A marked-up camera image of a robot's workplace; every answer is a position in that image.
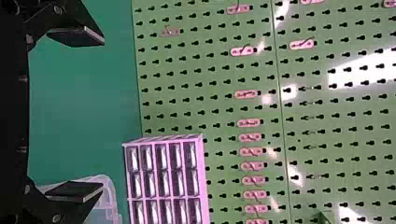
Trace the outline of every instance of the clear plastic container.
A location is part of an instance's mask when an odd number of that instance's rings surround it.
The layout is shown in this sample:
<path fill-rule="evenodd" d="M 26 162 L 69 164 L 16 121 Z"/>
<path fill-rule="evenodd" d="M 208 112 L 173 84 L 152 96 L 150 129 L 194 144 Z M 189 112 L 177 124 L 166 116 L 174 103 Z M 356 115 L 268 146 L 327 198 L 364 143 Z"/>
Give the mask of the clear plastic container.
<path fill-rule="evenodd" d="M 103 195 L 92 209 L 85 224 L 122 224 L 122 216 L 117 207 L 116 189 L 107 175 L 88 176 L 74 181 L 97 182 L 103 184 Z M 38 187 L 41 192 L 54 189 L 62 183 Z"/>

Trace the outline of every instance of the pink hanger clip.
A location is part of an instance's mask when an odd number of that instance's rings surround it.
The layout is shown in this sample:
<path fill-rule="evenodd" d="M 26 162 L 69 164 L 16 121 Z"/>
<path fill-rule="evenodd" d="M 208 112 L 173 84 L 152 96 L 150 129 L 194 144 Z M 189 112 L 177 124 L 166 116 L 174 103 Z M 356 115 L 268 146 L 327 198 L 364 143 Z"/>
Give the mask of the pink hanger clip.
<path fill-rule="evenodd" d="M 324 0 L 301 0 L 301 4 L 308 5 L 308 4 L 321 3 L 323 1 Z"/>
<path fill-rule="evenodd" d="M 290 43 L 291 49 L 312 49 L 315 46 L 313 39 L 297 40 Z"/>
<path fill-rule="evenodd" d="M 262 147 L 243 147 L 239 149 L 239 154 L 243 157 L 259 157 L 262 155 Z"/>
<path fill-rule="evenodd" d="M 241 133 L 239 134 L 240 142 L 260 142 L 262 140 L 261 133 Z"/>
<path fill-rule="evenodd" d="M 241 163 L 241 169 L 243 171 L 261 171 L 267 166 L 266 162 L 263 161 L 244 161 Z"/>
<path fill-rule="evenodd" d="M 261 119 L 240 119 L 238 120 L 239 128 L 252 128 L 259 127 L 262 124 Z"/>
<path fill-rule="evenodd" d="M 227 7 L 228 15 L 236 15 L 240 13 L 249 12 L 252 9 L 252 5 L 232 5 L 231 7 Z"/>
<path fill-rule="evenodd" d="M 268 206 L 265 204 L 247 205 L 245 207 L 247 213 L 266 213 L 268 211 Z"/>
<path fill-rule="evenodd" d="M 266 178 L 261 175 L 250 175 L 250 176 L 244 176 L 242 178 L 242 183 L 244 185 L 264 185 L 265 182 L 267 182 Z"/>
<path fill-rule="evenodd" d="M 238 56 L 247 56 L 251 55 L 256 52 L 254 47 L 246 46 L 242 48 L 233 48 L 231 49 L 231 56 L 238 57 Z"/>
<path fill-rule="evenodd" d="M 269 222 L 264 219 L 249 219 L 247 224 L 269 224 Z"/>
<path fill-rule="evenodd" d="M 255 91 L 255 90 L 250 90 L 250 91 L 236 91 L 235 92 L 235 98 L 236 99 L 250 99 L 254 98 L 256 96 L 261 95 L 261 91 Z"/>
<path fill-rule="evenodd" d="M 244 192 L 245 199 L 263 199 L 267 197 L 265 190 L 247 190 Z"/>
<path fill-rule="evenodd" d="M 395 0 L 385 0 L 384 7 L 396 7 L 396 1 Z"/>
<path fill-rule="evenodd" d="M 172 37 L 172 36 L 178 36 L 181 34 L 180 29 L 177 28 L 168 28 L 165 26 L 165 29 L 161 32 L 161 37 Z"/>

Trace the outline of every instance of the purple grid rack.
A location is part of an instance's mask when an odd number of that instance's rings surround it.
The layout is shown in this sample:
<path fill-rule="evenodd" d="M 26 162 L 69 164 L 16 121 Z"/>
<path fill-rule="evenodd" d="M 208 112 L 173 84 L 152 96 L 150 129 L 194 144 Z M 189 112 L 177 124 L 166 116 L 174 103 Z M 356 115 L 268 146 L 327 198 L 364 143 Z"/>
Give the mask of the purple grid rack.
<path fill-rule="evenodd" d="M 195 168 L 188 168 L 186 166 L 186 157 L 185 157 L 185 146 L 190 146 L 188 144 L 195 145 L 195 159 L 196 159 L 196 167 Z M 172 161 L 171 161 L 171 146 L 179 145 L 180 146 L 180 158 L 181 158 L 181 168 L 177 169 L 177 171 L 182 172 L 183 175 L 183 189 L 184 195 L 183 196 L 175 196 L 175 188 L 176 186 L 173 185 L 173 177 L 172 174 L 175 170 L 172 169 Z M 167 222 L 163 222 L 166 218 L 166 214 L 163 214 L 161 209 L 160 202 L 166 200 L 171 203 L 172 206 L 172 221 L 169 223 L 175 224 L 183 224 L 180 222 L 176 217 L 176 202 L 178 200 L 184 200 L 186 204 L 186 220 L 187 224 L 208 224 L 210 223 L 209 218 L 209 205 L 208 205 L 208 198 L 207 198 L 207 189 L 206 189 L 206 177 L 205 177 L 205 157 L 204 157 L 204 144 L 203 144 L 203 136 L 201 134 L 184 134 L 184 135 L 170 135 L 170 136 L 159 136 L 159 137 L 148 137 L 148 138 L 141 138 L 129 143 L 122 144 L 124 147 L 125 153 L 125 164 L 126 164 L 126 177 L 128 183 L 128 202 L 130 208 L 130 217 L 131 223 L 134 223 L 134 202 L 141 202 L 143 205 L 143 215 L 144 215 L 144 223 L 145 224 L 167 224 Z M 157 147 L 165 146 L 166 148 L 166 161 L 167 161 L 167 168 L 162 170 L 158 169 L 160 165 L 157 162 Z M 141 151 L 146 150 L 146 148 L 151 148 L 151 160 L 152 160 L 152 170 L 151 171 L 144 171 L 142 167 L 142 156 Z M 131 171 L 131 164 L 132 162 L 132 153 L 133 150 L 137 150 L 138 154 L 138 161 L 139 163 L 134 165 L 134 168 L 137 167 L 138 170 Z M 187 183 L 187 176 L 186 173 L 190 170 L 196 171 L 198 174 L 198 195 L 189 195 L 188 193 L 188 183 Z M 169 184 L 169 196 L 160 196 L 159 190 L 159 172 L 166 172 L 168 174 L 168 184 Z M 146 190 L 147 186 L 145 186 L 145 174 L 152 173 L 154 174 L 155 178 L 155 196 L 148 197 Z M 141 187 L 141 197 L 135 197 L 135 193 L 133 193 L 132 188 L 132 181 L 134 181 L 134 175 L 140 176 L 140 187 Z M 191 210 L 189 209 L 189 205 L 191 205 L 191 200 L 194 199 L 195 201 L 200 202 L 200 217 L 201 222 L 195 222 L 197 220 L 196 214 L 192 215 Z M 157 217 L 158 219 L 155 221 L 149 220 L 148 216 L 148 204 L 150 202 L 156 202 L 157 208 Z"/>

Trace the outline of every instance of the green wall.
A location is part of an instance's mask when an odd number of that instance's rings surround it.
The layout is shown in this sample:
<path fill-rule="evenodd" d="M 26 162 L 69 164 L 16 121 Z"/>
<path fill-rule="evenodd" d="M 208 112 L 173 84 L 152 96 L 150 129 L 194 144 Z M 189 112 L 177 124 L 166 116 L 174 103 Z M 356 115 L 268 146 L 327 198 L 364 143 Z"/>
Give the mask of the green wall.
<path fill-rule="evenodd" d="M 130 1 L 84 1 L 106 36 L 71 49 L 43 38 L 30 53 L 31 154 L 37 185 L 109 175 L 129 220 L 121 143 L 141 136 Z"/>

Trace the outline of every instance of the green pegboard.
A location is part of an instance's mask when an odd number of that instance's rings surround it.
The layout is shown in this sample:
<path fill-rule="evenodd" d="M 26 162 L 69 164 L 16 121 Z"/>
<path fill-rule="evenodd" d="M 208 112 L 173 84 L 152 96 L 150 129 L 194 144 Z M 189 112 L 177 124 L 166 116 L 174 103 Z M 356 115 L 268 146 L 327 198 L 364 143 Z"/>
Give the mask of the green pegboard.
<path fill-rule="evenodd" d="M 291 4 L 277 30 L 281 88 L 295 91 L 283 102 L 287 158 L 304 183 L 290 184 L 292 223 L 325 210 L 345 223 L 395 222 L 396 11 L 382 3 Z M 311 36 L 313 49 L 281 48 Z"/>
<path fill-rule="evenodd" d="M 262 218 L 273 223 L 315 223 L 319 213 L 337 222 L 394 222 L 396 9 L 378 0 L 253 0 L 240 2 L 253 10 L 227 15 L 236 4 L 133 1 L 143 131 L 205 134 L 214 223 L 257 218 L 244 213 L 256 202 L 240 197 L 249 188 L 239 183 L 256 174 L 238 166 L 256 160 L 269 163 L 260 175 L 269 178 L 263 189 L 271 196 L 262 202 L 271 210 Z M 176 28 L 182 34 L 161 37 Z M 310 38 L 312 49 L 289 47 Z M 258 52 L 230 56 L 247 44 Z M 238 90 L 262 96 L 238 100 Z M 263 125 L 236 127 L 239 119 L 255 118 Z M 265 138 L 241 143 L 240 133 Z M 243 158 L 241 147 L 267 153 Z"/>

